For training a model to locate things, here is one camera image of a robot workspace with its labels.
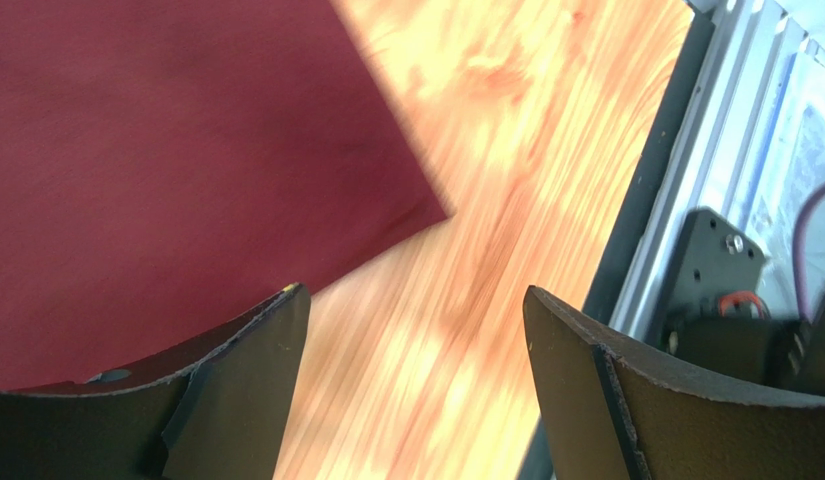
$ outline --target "maroon fabric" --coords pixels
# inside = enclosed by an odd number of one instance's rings
[[[0,388],[84,381],[442,219],[327,0],[0,1]]]

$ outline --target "black mounting plate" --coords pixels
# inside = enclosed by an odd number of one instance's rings
[[[719,297],[754,291],[765,261],[761,249],[717,212],[692,210],[664,275],[646,343],[666,349],[672,319],[710,315]]]

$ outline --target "wooden table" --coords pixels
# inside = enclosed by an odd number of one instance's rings
[[[336,8],[454,216],[317,296],[276,478],[513,478],[539,414],[522,295],[580,305],[692,13]]]

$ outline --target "screw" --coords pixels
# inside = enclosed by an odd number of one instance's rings
[[[678,332],[669,334],[669,338],[666,341],[666,350],[670,355],[675,355],[676,350],[678,350]]]
[[[743,238],[740,235],[726,236],[726,248],[730,255],[743,252]]]

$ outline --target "cable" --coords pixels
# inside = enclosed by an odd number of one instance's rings
[[[767,304],[764,303],[764,300],[753,292],[747,290],[730,293],[724,297],[720,297],[720,300],[717,303],[717,309],[720,312],[720,316],[725,317],[729,308],[738,308],[741,304],[755,305],[755,309],[758,310],[758,316],[760,318],[770,318],[770,311],[767,310]]]
[[[808,222],[815,208],[825,198],[825,183],[815,190],[806,199],[800,208],[800,214],[794,224],[794,233],[791,238],[791,264],[794,273],[794,290],[797,295],[797,310],[803,320],[812,321],[811,306],[808,305],[808,286],[805,280],[805,253],[803,247]]]

